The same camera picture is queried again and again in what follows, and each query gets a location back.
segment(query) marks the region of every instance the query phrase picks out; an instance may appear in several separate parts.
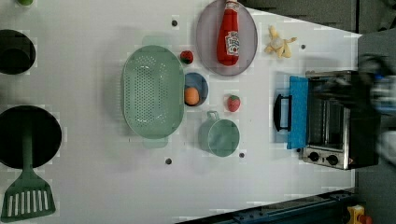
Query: brown egg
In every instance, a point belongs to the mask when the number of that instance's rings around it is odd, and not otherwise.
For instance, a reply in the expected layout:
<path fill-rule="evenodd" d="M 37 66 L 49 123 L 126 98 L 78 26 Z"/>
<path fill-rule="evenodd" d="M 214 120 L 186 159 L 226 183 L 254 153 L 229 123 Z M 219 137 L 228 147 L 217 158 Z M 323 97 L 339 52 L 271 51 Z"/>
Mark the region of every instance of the brown egg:
<path fill-rule="evenodd" d="M 196 105 L 199 103 L 199 92 L 194 87 L 184 90 L 184 102 L 187 105 Z"/>

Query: bowl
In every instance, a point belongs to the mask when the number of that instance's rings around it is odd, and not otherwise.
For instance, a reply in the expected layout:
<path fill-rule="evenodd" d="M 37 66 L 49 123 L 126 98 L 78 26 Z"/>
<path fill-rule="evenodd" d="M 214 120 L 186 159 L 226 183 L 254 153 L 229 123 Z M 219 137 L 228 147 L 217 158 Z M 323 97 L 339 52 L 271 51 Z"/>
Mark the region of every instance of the bowl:
<path fill-rule="evenodd" d="M 190 87 L 194 87 L 198 90 L 200 97 L 199 102 L 196 105 L 188 105 L 186 103 L 184 104 L 188 106 L 198 106 L 203 104 L 207 98 L 207 95 L 209 94 L 209 88 L 207 86 L 206 79 L 198 73 L 188 73 L 185 79 L 184 90 Z"/>

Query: plate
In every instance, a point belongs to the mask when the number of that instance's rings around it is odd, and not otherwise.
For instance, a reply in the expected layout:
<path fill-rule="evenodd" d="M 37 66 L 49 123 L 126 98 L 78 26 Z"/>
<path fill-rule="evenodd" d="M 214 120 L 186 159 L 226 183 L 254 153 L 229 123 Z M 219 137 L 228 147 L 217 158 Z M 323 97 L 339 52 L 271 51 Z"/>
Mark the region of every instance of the plate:
<path fill-rule="evenodd" d="M 206 68 L 222 76 L 235 76 L 243 73 L 256 55 L 258 43 L 256 24 L 247 9 L 241 4 L 239 6 L 239 60 L 233 66 L 219 63 L 217 57 L 216 45 L 225 1 L 217 0 L 207 6 L 197 24 L 196 47 L 198 55 Z"/>

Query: strawberry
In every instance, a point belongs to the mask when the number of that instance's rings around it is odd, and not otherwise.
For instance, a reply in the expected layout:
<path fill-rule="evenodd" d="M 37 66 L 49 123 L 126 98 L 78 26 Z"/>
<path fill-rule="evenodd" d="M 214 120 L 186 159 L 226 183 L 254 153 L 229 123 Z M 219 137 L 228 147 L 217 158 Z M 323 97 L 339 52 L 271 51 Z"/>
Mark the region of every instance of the strawberry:
<path fill-rule="evenodd" d="M 184 50 L 183 52 L 180 53 L 180 60 L 183 63 L 190 64 L 194 60 L 194 56 L 192 55 L 191 51 Z"/>
<path fill-rule="evenodd" d="M 241 105 L 241 100 L 235 95 L 231 95 L 227 100 L 228 110 L 235 112 Z"/>

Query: frying pan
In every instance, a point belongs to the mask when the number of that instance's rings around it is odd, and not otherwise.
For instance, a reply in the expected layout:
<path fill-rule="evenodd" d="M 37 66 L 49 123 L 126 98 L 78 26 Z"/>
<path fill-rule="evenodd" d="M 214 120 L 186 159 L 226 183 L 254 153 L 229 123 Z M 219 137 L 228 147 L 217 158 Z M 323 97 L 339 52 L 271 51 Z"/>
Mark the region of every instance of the frying pan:
<path fill-rule="evenodd" d="M 33 167 L 47 163 L 57 153 L 62 142 L 58 121 L 45 109 L 19 105 L 0 114 L 0 162 L 15 169 L 23 168 L 22 130 L 24 120 L 33 121 Z"/>

